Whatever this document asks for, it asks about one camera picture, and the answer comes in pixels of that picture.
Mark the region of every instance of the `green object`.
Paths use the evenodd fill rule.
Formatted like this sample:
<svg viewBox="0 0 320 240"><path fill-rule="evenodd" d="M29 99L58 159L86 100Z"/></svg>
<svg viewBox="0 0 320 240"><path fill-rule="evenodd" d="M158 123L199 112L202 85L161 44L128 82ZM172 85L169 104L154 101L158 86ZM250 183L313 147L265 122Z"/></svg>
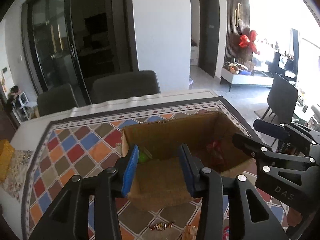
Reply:
<svg viewBox="0 0 320 240"><path fill-rule="evenodd" d="M138 159L138 163L145 163L148 160L152 159L152 155L151 153L144 147L139 148L139 159Z"/></svg>

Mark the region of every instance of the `yellow tissue box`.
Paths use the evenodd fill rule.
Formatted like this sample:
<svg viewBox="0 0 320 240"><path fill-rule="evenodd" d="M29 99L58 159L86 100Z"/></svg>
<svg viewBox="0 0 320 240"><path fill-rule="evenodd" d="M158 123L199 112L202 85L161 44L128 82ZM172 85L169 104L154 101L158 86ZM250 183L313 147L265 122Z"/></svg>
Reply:
<svg viewBox="0 0 320 240"><path fill-rule="evenodd" d="M0 181L4 181L15 149L7 140L0 140Z"/></svg>

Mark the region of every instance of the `dark wood slat panel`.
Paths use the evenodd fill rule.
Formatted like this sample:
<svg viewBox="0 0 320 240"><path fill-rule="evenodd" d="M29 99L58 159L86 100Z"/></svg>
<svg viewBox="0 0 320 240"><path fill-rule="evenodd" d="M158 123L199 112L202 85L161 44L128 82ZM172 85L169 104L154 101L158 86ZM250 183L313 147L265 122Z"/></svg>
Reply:
<svg viewBox="0 0 320 240"><path fill-rule="evenodd" d="M235 9L238 8L238 3L242 7L242 20L239 21L239 26L235 24ZM249 36L250 32L250 3L249 0L227 0L227 39L225 61L232 58L237 58L239 52L240 36L245 34Z"/></svg>

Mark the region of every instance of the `dark blue gripper pad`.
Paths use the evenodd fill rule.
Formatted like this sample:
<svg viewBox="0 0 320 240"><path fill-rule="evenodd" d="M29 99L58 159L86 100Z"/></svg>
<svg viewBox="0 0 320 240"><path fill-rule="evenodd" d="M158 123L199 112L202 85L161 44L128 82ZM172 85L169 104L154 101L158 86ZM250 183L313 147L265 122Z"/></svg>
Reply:
<svg viewBox="0 0 320 240"><path fill-rule="evenodd" d="M184 180L185 180L185 183L187 186L187 190L190 193L190 195L193 197L194 192L195 192L195 188L194 188L194 180L193 180L191 168L188 163L187 157L184 154L183 147L181 145L179 146L178 151L179 151L179 162L180 162L180 166L182 168L182 172L183 172Z"/></svg>
<svg viewBox="0 0 320 240"><path fill-rule="evenodd" d="M121 189L121 194L123 197L126 197L129 193L133 181L134 174L137 169L139 159L139 148L137 145L133 147L127 168L124 171L123 175L123 184Z"/></svg>

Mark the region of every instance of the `dark gray chair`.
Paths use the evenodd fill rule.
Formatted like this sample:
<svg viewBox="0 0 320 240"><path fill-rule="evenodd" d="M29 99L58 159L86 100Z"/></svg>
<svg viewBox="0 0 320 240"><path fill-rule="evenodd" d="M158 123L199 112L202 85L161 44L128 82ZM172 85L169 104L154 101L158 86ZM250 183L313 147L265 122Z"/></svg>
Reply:
<svg viewBox="0 0 320 240"><path fill-rule="evenodd" d="M262 119L266 117L267 113L271 109L275 116L278 116L280 123L291 122L297 99L298 90L286 79L275 73L273 76L273 84L267 99L269 107L264 113Z"/></svg>
<svg viewBox="0 0 320 240"><path fill-rule="evenodd" d="M38 96L38 110L40 116L54 114L78 107L70 84L52 88Z"/></svg>
<svg viewBox="0 0 320 240"><path fill-rule="evenodd" d="M97 79L92 86L94 104L109 100L141 97L160 93L156 73L151 70L116 74Z"/></svg>

